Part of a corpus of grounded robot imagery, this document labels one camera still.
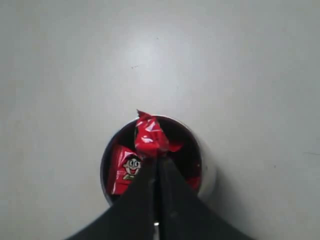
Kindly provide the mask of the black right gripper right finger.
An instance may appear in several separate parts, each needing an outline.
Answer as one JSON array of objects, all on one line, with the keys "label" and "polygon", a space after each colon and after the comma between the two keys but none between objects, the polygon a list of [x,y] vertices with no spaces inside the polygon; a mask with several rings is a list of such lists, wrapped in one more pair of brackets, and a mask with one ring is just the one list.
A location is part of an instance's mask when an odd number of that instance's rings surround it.
[{"label": "black right gripper right finger", "polygon": [[161,240],[250,240],[198,198],[169,157],[157,160]]}]

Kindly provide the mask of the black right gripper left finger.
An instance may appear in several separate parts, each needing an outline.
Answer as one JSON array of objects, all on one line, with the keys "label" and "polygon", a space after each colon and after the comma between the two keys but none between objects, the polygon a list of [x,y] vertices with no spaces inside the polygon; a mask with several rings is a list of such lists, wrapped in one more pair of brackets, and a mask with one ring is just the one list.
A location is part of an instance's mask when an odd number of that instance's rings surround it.
[{"label": "black right gripper left finger", "polygon": [[144,160],[125,193],[69,240],[152,240],[155,232],[157,160]]}]

